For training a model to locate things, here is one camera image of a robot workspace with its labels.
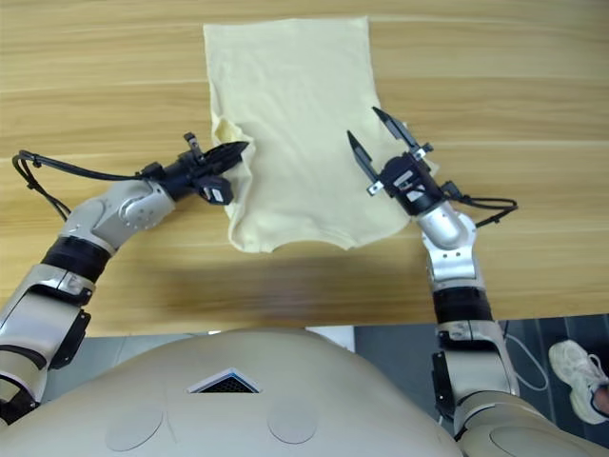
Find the vent grille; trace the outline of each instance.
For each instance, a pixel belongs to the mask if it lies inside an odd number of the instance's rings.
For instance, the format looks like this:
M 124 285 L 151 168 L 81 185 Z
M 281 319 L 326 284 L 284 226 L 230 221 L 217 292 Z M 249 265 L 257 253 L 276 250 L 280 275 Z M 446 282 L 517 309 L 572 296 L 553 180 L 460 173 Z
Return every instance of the vent grille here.
M 225 369 L 191 386 L 189 393 L 260 393 L 252 380 L 235 368 Z
M 197 393 L 257 393 L 253 388 L 244 384 L 236 376 L 230 376 L 219 383 L 212 384 Z

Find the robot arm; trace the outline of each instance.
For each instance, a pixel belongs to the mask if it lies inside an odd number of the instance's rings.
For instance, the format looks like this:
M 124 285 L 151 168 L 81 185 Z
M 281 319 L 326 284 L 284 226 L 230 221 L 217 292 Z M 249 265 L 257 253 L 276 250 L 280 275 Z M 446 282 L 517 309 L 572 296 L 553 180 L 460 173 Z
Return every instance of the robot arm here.
M 422 230 L 442 349 L 432 359 L 436 406 L 443 417 L 453 421 L 455 439 L 464 455 L 607 455 L 602 448 L 559 430 L 519 398 L 516 371 L 501 328 L 493 320 L 473 252 L 477 226 L 498 222 L 517 208 L 516 202 L 492 199 L 512 204 L 486 206 L 500 212 L 474 224 L 452 208 L 447 195 L 464 202 L 473 199 L 462 199 L 451 182 L 439 187 L 429 174 L 423 157 L 433 150 L 431 146 L 420 146 L 403 123 L 374 110 L 394 137 L 407 144 L 402 156 L 390 159 L 377 174 L 362 145 L 350 132 L 347 135 L 356 161 L 372 180 L 368 193 L 385 189 Z
M 230 184 L 218 175 L 241 160 L 247 143 L 202 153 L 194 135 L 186 139 L 190 150 L 174 164 L 150 164 L 141 179 L 118 182 L 77 207 L 0 311 L 0 427 L 37 408 L 47 371 L 71 362 L 90 320 L 82 308 L 119 247 L 159 224 L 191 193 L 230 203 Z

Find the person's foot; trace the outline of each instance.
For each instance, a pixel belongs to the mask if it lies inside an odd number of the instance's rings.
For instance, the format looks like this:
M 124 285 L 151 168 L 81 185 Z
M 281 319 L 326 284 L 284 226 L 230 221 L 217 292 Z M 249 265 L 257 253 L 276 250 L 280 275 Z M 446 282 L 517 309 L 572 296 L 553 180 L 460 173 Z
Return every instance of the person's foot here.
M 550 365 L 561 381 L 571 386 L 571 405 L 578 417 L 588 424 L 607 420 L 594 406 L 594 393 L 609 385 L 600 367 L 599 357 L 588 354 L 575 341 L 556 343 L 549 351 Z

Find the wood grain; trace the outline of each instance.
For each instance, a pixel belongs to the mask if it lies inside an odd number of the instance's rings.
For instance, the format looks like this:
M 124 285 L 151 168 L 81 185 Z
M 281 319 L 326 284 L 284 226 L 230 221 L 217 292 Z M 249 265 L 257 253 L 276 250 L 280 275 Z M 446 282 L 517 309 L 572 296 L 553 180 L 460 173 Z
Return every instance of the wood grain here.
M 3 0 L 0 298 L 61 221 L 10 157 L 30 149 L 131 173 L 209 143 L 201 27 L 366 14 L 383 106 L 436 146 L 439 179 L 509 195 L 481 231 L 497 318 L 609 311 L 609 4 L 601 0 Z M 40 170 L 70 206 L 105 183 Z M 243 254 L 221 209 L 183 202 L 129 241 L 88 306 L 90 335 L 434 320 L 414 227 L 351 250 Z

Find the cloth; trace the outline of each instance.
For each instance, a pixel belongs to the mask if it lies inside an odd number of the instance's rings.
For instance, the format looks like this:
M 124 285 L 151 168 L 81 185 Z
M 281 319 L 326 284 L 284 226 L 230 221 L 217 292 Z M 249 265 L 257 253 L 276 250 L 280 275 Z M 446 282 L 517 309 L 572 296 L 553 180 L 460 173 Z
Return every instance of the cloth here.
M 371 184 L 347 141 L 373 164 L 404 151 L 371 110 L 366 18 L 204 26 L 215 144 L 246 140 L 230 170 L 228 238 L 246 252 L 318 240 L 353 248 L 402 229 L 408 216 Z

